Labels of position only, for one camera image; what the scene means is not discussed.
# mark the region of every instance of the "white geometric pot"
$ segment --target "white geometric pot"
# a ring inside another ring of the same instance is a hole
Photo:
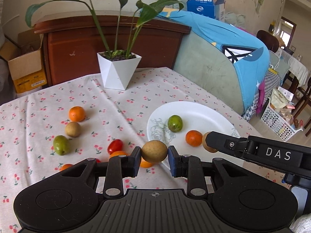
[[[98,64],[104,87],[108,89],[126,90],[135,69],[137,68],[141,56],[132,53],[136,56],[135,59],[110,61],[97,53]]]

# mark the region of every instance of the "barcode label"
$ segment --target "barcode label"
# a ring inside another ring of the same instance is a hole
[[[45,82],[45,80],[38,81],[38,82],[32,84],[31,87],[33,88],[33,87],[35,87],[35,86],[37,86],[37,85],[39,85],[39,84],[42,84],[42,83],[44,83],[44,82]]]

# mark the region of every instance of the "plant stem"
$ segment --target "plant stem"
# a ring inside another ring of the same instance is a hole
[[[137,38],[137,36],[138,36],[138,34],[139,34],[141,28],[142,28],[142,25],[136,28],[135,34],[134,34],[134,36],[133,36],[133,40],[132,40],[132,42],[131,42],[131,47],[130,47],[130,49],[128,50],[128,53],[129,53],[129,54],[131,53],[131,50],[132,50],[132,48],[133,48],[133,45],[134,45],[134,43],[135,43],[135,41],[136,41],[136,38]]]
[[[134,12],[134,15],[133,15],[133,18],[132,18],[132,24],[131,24],[131,30],[130,30],[130,35],[128,37],[128,46],[126,48],[126,55],[125,57],[128,58],[129,55],[130,55],[130,42],[131,42],[131,35],[132,35],[132,30],[133,30],[133,24],[134,24],[134,18],[135,18],[135,14],[136,12],[139,11],[139,9],[137,9],[135,12]]]
[[[102,41],[103,41],[103,43],[104,43],[104,46],[105,46],[105,48],[106,48],[106,51],[108,52],[108,57],[111,57],[111,52],[110,52],[108,43],[107,43],[107,41],[106,41],[106,38],[105,38],[105,36],[104,36],[104,34],[103,34],[103,31],[102,31],[102,29],[101,29],[101,27],[100,27],[100,24],[99,24],[99,21],[98,21],[98,18],[97,18],[97,15],[96,15],[96,12],[95,12],[95,9],[94,9],[92,0],[90,0],[90,4],[91,4],[91,7],[92,7],[91,15],[92,15],[92,17],[93,17],[94,23],[95,23],[95,25],[96,25],[96,27],[97,27],[97,30],[98,30],[98,32],[99,32],[99,35],[100,35],[100,37],[101,37],[101,39],[102,39]]]
[[[118,16],[118,24],[117,24],[117,32],[116,32],[116,39],[115,39],[115,42],[114,42],[114,51],[117,50],[117,44],[118,44],[118,31],[119,31],[119,23],[120,23],[120,17],[121,17],[121,9],[120,8],[120,13],[119,13],[119,16]]]

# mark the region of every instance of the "tiled floor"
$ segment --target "tiled floor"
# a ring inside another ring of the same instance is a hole
[[[306,124],[311,117],[311,114],[308,110],[303,110],[301,114],[298,116],[298,120],[303,120],[304,124]],[[279,140],[282,141],[269,127],[266,125],[260,117],[253,116],[249,123],[265,138]],[[299,144],[311,147],[311,135],[308,137],[305,136],[307,131],[311,128],[311,125],[303,131],[299,131],[296,133],[291,139],[289,139],[288,143]]]

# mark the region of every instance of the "ribbed black surface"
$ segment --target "ribbed black surface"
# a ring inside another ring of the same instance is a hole
[[[205,201],[187,198],[182,190],[129,190],[121,199],[104,202],[92,220],[67,232],[241,233],[243,231],[224,224],[212,213]],[[281,232],[291,231],[289,229],[275,231]]]

